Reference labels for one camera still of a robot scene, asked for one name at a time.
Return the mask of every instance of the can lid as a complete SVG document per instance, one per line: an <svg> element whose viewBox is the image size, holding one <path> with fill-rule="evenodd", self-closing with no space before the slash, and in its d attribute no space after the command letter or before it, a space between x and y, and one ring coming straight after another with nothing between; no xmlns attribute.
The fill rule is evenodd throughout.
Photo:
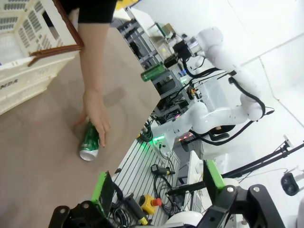
<svg viewBox="0 0 304 228"><path fill-rule="evenodd" d="M153 206L161 206L162 205L162 201L161 201L160 198L153 199L151 203L152 203Z"/></svg>
<svg viewBox="0 0 304 228"><path fill-rule="evenodd" d="M92 161L97 157L98 150L88 151L82 150L79 152L80 157L85 161Z"/></svg>

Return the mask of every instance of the white wall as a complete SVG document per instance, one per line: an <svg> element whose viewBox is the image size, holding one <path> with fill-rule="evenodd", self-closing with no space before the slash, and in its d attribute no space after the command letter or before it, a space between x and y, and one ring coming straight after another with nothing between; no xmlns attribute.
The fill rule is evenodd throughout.
<svg viewBox="0 0 304 228"><path fill-rule="evenodd" d="M304 140L304 0L142 0L136 8L189 36L210 26L219 27L225 45L233 50L233 57L256 75L262 90L261 100L275 108L273 114L253 123L231 142L220 147L204 144L206 153L251 153L257 159L271 153L284 140L283 134L295 145ZM229 105L240 104L240 92L227 78L219 82ZM237 126L231 135L241 127ZM303 159L304 149L255 173L303 167ZM280 187L283 171L248 178L241 186L264 184L287 227L294 227L290 220L294 222L304 191L294 197L287 196Z"/></svg>

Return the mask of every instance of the white plastic crate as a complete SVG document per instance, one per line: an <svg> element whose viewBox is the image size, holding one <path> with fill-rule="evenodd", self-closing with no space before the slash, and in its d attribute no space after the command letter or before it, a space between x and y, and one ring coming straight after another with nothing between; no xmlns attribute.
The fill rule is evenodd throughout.
<svg viewBox="0 0 304 228"><path fill-rule="evenodd" d="M4 102L10 94L56 76L82 47L58 0L0 0L0 114L2 104L20 104Z"/></svg>
<svg viewBox="0 0 304 228"><path fill-rule="evenodd" d="M16 107L17 105L31 99L32 97L44 92L47 89L48 84L51 83L54 77L55 76L46 77L26 88L16 90L13 93L1 97L0 115Z"/></svg>

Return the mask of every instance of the black shirt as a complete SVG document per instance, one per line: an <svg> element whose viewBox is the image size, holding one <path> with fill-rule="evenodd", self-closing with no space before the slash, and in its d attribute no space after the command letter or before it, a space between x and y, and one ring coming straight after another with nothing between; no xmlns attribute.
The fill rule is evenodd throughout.
<svg viewBox="0 0 304 228"><path fill-rule="evenodd" d="M79 8L78 23L111 23L117 0L59 0L63 9L70 14ZM46 13L43 17L49 26L52 22Z"/></svg>

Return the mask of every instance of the hand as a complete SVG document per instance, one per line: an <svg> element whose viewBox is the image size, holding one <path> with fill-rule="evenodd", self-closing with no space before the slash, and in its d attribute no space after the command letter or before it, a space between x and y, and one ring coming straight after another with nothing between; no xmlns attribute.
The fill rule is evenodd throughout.
<svg viewBox="0 0 304 228"><path fill-rule="evenodd" d="M85 91L83 102L84 109L82 110L82 113L75 125L83 123L86 118L89 117L99 133L101 146L105 147L111 128L111 123L109 115L107 114L104 106L101 92L93 89Z"/></svg>

